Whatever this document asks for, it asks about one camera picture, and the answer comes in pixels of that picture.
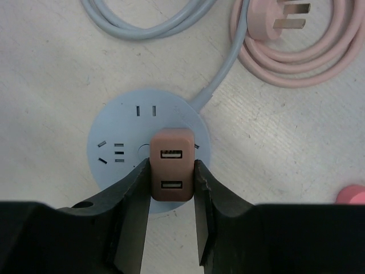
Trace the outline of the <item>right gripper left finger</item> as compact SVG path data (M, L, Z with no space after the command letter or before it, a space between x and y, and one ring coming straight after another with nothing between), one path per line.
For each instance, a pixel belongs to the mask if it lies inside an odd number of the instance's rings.
M151 165L146 158L126 177L71 208L80 216L110 217L103 263L117 273L140 273L151 203Z

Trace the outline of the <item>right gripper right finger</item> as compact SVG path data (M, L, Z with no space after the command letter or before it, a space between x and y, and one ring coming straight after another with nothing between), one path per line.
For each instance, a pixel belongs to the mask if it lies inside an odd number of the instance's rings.
M198 261L205 273L255 273L257 214L252 204L194 163Z

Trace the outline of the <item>pink brown charger plug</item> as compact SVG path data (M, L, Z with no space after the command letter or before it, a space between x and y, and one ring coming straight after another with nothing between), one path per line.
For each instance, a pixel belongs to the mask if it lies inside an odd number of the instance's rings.
M150 142L152 197L159 202L187 202L193 197L194 133L166 128Z

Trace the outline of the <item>coral pink plug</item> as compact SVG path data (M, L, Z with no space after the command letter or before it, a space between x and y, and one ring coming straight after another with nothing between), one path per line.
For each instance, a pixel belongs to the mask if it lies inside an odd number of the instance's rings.
M336 204L365 204L365 186L353 184L339 191Z

